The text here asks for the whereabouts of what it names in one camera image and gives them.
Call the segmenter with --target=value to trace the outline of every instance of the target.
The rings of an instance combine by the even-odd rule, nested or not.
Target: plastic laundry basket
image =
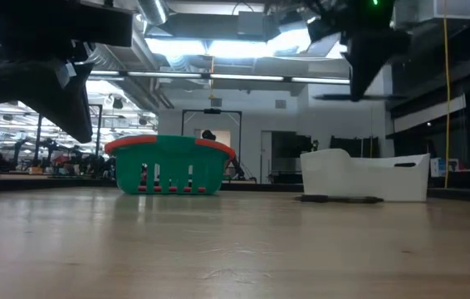
[[[105,152],[115,156],[117,184],[128,194],[214,194],[227,161],[235,157],[233,149],[216,141],[169,135],[121,138],[107,144]],[[146,186],[140,186],[144,164]]]

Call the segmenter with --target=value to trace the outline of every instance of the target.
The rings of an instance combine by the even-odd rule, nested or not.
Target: ceiling pipe
[[[164,0],[137,0],[139,10],[149,25],[159,26],[169,18],[169,10]]]
[[[146,66],[147,70],[158,70],[159,66],[150,50],[143,35],[134,30],[132,34],[132,52],[137,58]],[[157,78],[150,78],[149,84],[150,94],[155,97],[158,102],[163,104],[165,108],[173,109],[174,105],[170,102],[169,98],[159,89],[159,80]]]
[[[97,45],[96,49],[91,54],[89,61],[93,61],[97,69],[125,69],[124,64],[115,57],[113,52],[106,45]],[[130,99],[140,109],[150,110],[153,112],[157,112],[159,109],[159,102],[157,99],[155,99],[136,78],[125,78],[124,81],[112,81],[111,83],[117,85],[128,93],[130,95]]]
[[[191,66],[188,62],[187,57],[182,55],[167,55],[165,56],[170,67],[177,72],[201,72],[197,67]],[[207,85],[209,80],[197,80],[197,79],[188,79],[189,81],[199,84]]]

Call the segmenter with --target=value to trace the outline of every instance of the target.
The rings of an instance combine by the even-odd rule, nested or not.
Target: wooden floor
[[[0,194],[0,298],[470,298],[470,203]]]

